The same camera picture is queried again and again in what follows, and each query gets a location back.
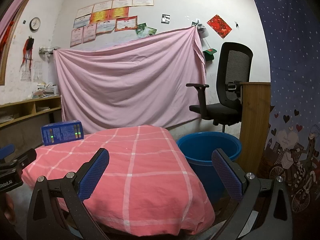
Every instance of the cartoon girl print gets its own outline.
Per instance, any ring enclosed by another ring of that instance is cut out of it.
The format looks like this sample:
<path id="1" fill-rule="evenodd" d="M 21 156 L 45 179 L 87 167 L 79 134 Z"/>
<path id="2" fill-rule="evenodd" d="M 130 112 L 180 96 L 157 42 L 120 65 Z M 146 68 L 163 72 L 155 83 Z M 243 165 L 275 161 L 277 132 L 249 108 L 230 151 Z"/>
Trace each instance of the cartoon girl print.
<path id="1" fill-rule="evenodd" d="M 320 134 L 320 128 L 315 124 L 311 127 L 309 133 L 309 143 L 306 150 L 300 150 L 299 148 L 296 151 L 299 153 L 307 153 L 307 158 L 302 161 L 297 162 L 297 172 L 294 174 L 295 180 L 292 183 L 291 192 L 292 195 L 297 192 L 300 188 L 305 186 L 305 183 L 309 181 L 310 176 L 312 176 L 313 182 L 316 182 L 315 172 L 312 170 L 313 158 L 319 156 L 319 152 L 315 150 L 316 138 Z"/>

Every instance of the wooden cabinet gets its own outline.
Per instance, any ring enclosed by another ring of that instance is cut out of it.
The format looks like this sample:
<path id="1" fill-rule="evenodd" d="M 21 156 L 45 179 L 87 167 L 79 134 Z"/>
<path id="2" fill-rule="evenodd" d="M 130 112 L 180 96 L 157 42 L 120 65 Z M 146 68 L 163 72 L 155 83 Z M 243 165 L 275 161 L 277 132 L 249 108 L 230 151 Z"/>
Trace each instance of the wooden cabinet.
<path id="1" fill-rule="evenodd" d="M 4 112 L 6 115 L 13 115 L 14 119 L 0 124 L 0 129 L 4 129 L 10 125 L 22 122 L 32 117 L 41 114 L 52 113 L 61 109 L 60 96 L 35 98 L 21 102 L 8 103 L 0 105 L 0 113 Z"/>
<path id="2" fill-rule="evenodd" d="M 271 89 L 268 82 L 242 84 L 242 120 L 240 142 L 242 151 L 236 162 L 244 172 L 257 173 L 269 124 Z"/>

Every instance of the metal screw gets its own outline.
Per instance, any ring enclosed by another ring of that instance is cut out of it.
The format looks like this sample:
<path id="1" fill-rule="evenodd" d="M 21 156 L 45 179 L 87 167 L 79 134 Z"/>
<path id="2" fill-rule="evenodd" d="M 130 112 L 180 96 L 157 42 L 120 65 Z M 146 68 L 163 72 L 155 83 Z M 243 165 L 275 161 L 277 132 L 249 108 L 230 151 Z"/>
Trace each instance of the metal screw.
<path id="1" fill-rule="evenodd" d="M 67 177 L 68 179 L 71 179 L 71 178 L 74 177 L 74 175 L 75 175 L 75 173 L 71 171 L 71 172 L 68 172 L 68 173 L 67 173 L 66 177 Z"/>
<path id="2" fill-rule="evenodd" d="M 277 181 L 282 182 L 283 178 L 281 176 L 277 176 Z"/>
<path id="3" fill-rule="evenodd" d="M 251 172 L 247 173 L 247 178 L 248 179 L 254 179 L 254 177 L 255 177 L 255 175 L 253 173 L 251 173 Z"/>
<path id="4" fill-rule="evenodd" d="M 44 180 L 44 176 L 40 176 L 38 179 L 37 179 L 37 181 L 39 181 L 39 182 L 41 182 L 41 181 L 43 181 Z"/>

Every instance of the chair seat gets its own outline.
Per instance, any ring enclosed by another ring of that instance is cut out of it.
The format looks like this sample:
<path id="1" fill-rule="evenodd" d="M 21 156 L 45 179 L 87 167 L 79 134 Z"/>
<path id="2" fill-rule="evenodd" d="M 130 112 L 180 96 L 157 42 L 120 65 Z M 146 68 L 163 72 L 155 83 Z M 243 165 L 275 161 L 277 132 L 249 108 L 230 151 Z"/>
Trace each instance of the chair seat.
<path id="1" fill-rule="evenodd" d="M 200 106 L 192 105 L 189 106 L 189 110 L 200 114 Z M 242 113 L 223 106 L 220 103 L 207 105 L 207 114 L 210 120 L 215 120 L 222 125 L 233 125 L 235 123 L 241 122 Z"/>

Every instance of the person's hand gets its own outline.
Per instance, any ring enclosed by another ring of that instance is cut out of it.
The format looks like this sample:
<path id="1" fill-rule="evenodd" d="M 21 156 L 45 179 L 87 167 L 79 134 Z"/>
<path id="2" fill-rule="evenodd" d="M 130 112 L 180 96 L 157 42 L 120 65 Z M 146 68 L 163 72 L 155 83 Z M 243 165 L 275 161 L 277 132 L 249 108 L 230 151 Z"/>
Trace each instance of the person's hand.
<path id="1" fill-rule="evenodd" d="M 7 220 L 9 220 L 9 222 L 13 224 L 16 221 L 16 214 L 14 213 L 13 200 L 7 193 L 5 193 L 4 195 L 5 195 L 4 199 L 6 201 L 4 215 L 7 218 Z"/>

